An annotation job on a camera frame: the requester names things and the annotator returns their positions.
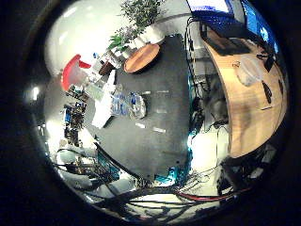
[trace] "computer monitor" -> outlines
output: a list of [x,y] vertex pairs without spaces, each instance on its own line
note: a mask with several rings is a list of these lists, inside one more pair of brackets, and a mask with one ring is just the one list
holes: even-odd
[[228,0],[187,0],[193,16],[215,15],[233,16]]
[[246,13],[246,29],[263,39],[277,54],[278,46],[270,26],[252,5],[245,1],[243,1],[242,4]]

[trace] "green leaves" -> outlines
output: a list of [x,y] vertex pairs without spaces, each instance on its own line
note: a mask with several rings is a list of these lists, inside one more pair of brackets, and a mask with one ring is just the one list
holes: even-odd
[[154,23],[161,13],[159,6],[166,0],[127,0],[121,6],[122,16],[137,27],[147,27]]
[[122,27],[110,37],[111,43],[108,49],[112,50],[116,48],[116,51],[123,52],[128,47],[131,40],[134,40],[140,33],[140,29],[134,28],[132,25]]

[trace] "black cable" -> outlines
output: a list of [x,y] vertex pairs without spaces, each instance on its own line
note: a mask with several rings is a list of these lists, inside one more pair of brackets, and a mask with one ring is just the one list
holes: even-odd
[[178,192],[177,194],[189,201],[195,201],[195,202],[216,202],[216,201],[223,201],[229,198],[232,198],[235,195],[239,195],[245,191],[250,190],[252,187],[247,187],[241,190],[228,192],[227,194],[221,195],[221,196],[197,196],[197,195],[190,195],[190,194],[184,194],[181,192]]
[[98,173],[96,172],[92,172],[94,173],[96,176],[98,176],[102,181],[103,181],[103,184],[106,186],[106,188],[115,196],[117,197],[118,195],[115,193],[115,191],[112,190],[112,188],[106,183],[106,181],[103,179],[103,177],[101,177]]
[[[63,171],[66,171],[66,172],[68,172],[68,171],[65,170],[65,169],[62,169],[62,168],[60,168],[60,167],[84,168],[84,169],[90,169],[90,168],[92,168],[92,167],[85,166],[85,165],[83,165],[83,166],[75,166],[75,165],[72,165],[72,164],[57,164],[57,163],[54,163],[54,162],[52,162],[52,164],[53,164],[53,166],[55,166],[55,167],[58,168],[59,170],[63,170]],[[79,174],[79,173],[74,173],[74,172],[72,172],[72,174],[76,174],[76,175],[84,175],[84,174]],[[113,175],[113,174],[115,174],[115,173],[109,171],[109,172],[105,172],[105,173],[102,173],[102,174],[99,174],[99,175],[101,175],[101,176],[107,176],[107,175],[110,176],[110,175]]]
[[226,130],[226,132],[229,133],[228,129],[227,129],[224,125],[221,125],[221,126],[219,127],[219,129],[220,129],[220,128],[224,128],[224,129]]
[[191,186],[189,186],[189,187],[187,187],[187,188],[185,188],[185,189],[182,189],[181,191],[191,190],[191,189],[193,189],[195,186],[197,186],[198,184],[199,184],[199,181],[198,181],[198,179],[197,179],[196,182],[195,182],[193,185],[191,185]]
[[201,133],[207,134],[210,131],[211,127],[213,127],[213,126],[214,126],[214,123],[212,123],[207,130],[205,130],[204,132],[201,132]]
[[175,215],[172,215],[172,216],[168,216],[167,218],[165,218],[163,221],[160,221],[160,223],[162,225],[166,225],[168,224],[171,220],[175,219],[175,218],[178,218],[180,217],[181,215],[183,215],[188,209],[190,209],[191,206],[185,206],[180,212],[178,212],[177,214]]
[[[190,21],[191,19],[194,19],[192,17],[189,17],[188,20],[187,20],[187,25],[186,25],[186,28],[185,28],[185,34],[184,34],[184,47],[185,47],[185,51],[187,51],[187,35],[188,35],[188,27],[189,25],[194,22],[194,20]],[[189,48],[188,48],[188,52],[189,52],[189,56],[191,58],[191,52],[190,52],[190,45],[189,45]],[[195,93],[196,95],[202,99],[201,95],[199,94],[198,92],[198,88],[196,86],[196,82],[195,82],[195,71],[193,68],[191,68],[190,66],[190,62],[188,60],[188,57],[187,57],[187,54],[186,54],[186,61],[187,61],[187,64],[188,64],[188,69],[189,69],[189,72],[191,74],[191,78],[192,78],[192,81],[193,81],[193,84],[194,84],[194,90],[195,90]]]
[[129,175],[135,177],[135,178],[139,178],[139,176],[137,174],[135,174],[132,171],[129,171],[128,169],[124,168],[119,162],[117,162],[115,159],[113,159],[100,145],[99,142],[94,142],[94,144],[97,147],[97,151],[100,152],[103,156],[103,158],[109,162],[113,167],[119,169],[119,170],[123,170],[126,173],[128,173]]
[[143,224],[145,225],[157,225],[160,224],[161,220],[159,218],[164,218],[165,216],[168,216],[168,213],[170,212],[169,208],[166,208],[162,206],[162,212],[156,215],[153,215],[151,218],[147,218],[143,221]]
[[103,199],[103,200],[107,199],[107,198],[105,198],[105,197],[103,197],[103,196],[91,194],[91,193],[86,192],[86,191],[82,191],[82,192],[83,192],[84,194],[88,195],[88,196],[92,196],[92,197],[95,197],[95,198],[99,198],[99,199]]
[[152,188],[138,189],[134,191],[128,191],[123,194],[118,195],[117,197],[107,199],[103,202],[97,203],[96,205],[101,208],[106,206],[111,206],[116,203],[129,202],[131,199],[138,198],[141,196],[147,195],[156,195],[156,194],[175,194],[175,190],[171,186],[156,186]]
[[[215,166],[215,167],[213,167],[213,168],[211,168],[211,169],[207,169],[207,170],[205,170],[205,171],[202,171],[202,172],[197,172],[196,174],[195,174],[195,176],[203,176],[203,177],[205,177],[205,176],[210,176],[211,174],[213,174],[214,173],[214,170],[217,168],[218,166]],[[208,174],[206,174],[206,175],[202,175],[204,172],[207,172],[207,171],[212,171],[212,172],[210,172],[210,173],[208,173]]]
[[[188,28],[188,26],[189,26],[192,22],[200,22],[200,19],[199,19],[199,18],[194,18],[194,17],[189,17],[189,18],[188,18],[188,20],[187,20],[187,25],[186,25],[185,37],[186,37],[186,33],[187,33],[187,28]],[[188,33],[188,34],[189,34],[189,47],[191,47],[191,42],[190,42],[190,41],[191,41],[190,29],[189,29],[189,33]],[[194,71],[193,68],[192,68],[192,70],[191,70],[189,61],[188,61],[188,67],[189,67],[190,73],[193,75],[193,76],[192,76],[192,79],[193,79],[193,82],[194,82],[194,86],[196,86],[196,83],[195,83],[195,80],[194,80],[195,71]],[[210,86],[209,86],[209,84],[208,84],[207,79],[206,79],[206,83],[207,83],[209,89],[205,89],[205,88],[203,87],[203,84],[204,84],[204,83],[202,83],[202,82],[200,83],[200,86],[201,86],[201,88],[202,88],[204,91],[210,92]]]
[[75,151],[75,150],[67,149],[67,148],[58,149],[56,153],[59,153],[59,152],[62,152],[62,151],[69,151],[69,152],[72,152],[72,153],[79,154],[79,155],[81,155],[82,157],[86,157],[86,156],[85,156],[84,154],[82,154],[82,153],[78,153],[78,152]]

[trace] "white flower pot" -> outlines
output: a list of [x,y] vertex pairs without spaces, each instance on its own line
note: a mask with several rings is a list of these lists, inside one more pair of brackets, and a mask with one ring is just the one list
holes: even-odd
[[151,44],[162,44],[164,42],[166,36],[156,24],[147,26],[145,30]]
[[121,61],[111,50],[106,51],[103,57],[105,58],[105,60],[109,61],[115,68],[118,69],[121,67]]
[[140,37],[145,43],[150,42],[149,37],[148,37],[146,31],[144,31],[141,35],[139,35],[139,37]]
[[145,46],[145,44],[146,44],[139,36],[134,39],[134,43],[135,43],[135,47],[137,49],[141,48],[142,46]]
[[126,59],[129,58],[132,54],[131,48],[130,47],[126,48],[121,54],[124,58]]

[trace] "potted plant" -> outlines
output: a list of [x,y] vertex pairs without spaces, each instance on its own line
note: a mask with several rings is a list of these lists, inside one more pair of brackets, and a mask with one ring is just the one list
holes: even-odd
[[129,43],[134,40],[138,34],[139,29],[134,28],[132,25],[122,27],[111,36],[111,43],[107,49],[113,50],[115,48],[115,52],[120,51],[125,58],[128,58],[131,54]]
[[129,19],[137,27],[145,30],[150,43],[162,43],[164,33],[155,25],[160,13],[164,13],[159,6],[166,0],[127,0],[121,6],[122,16]]

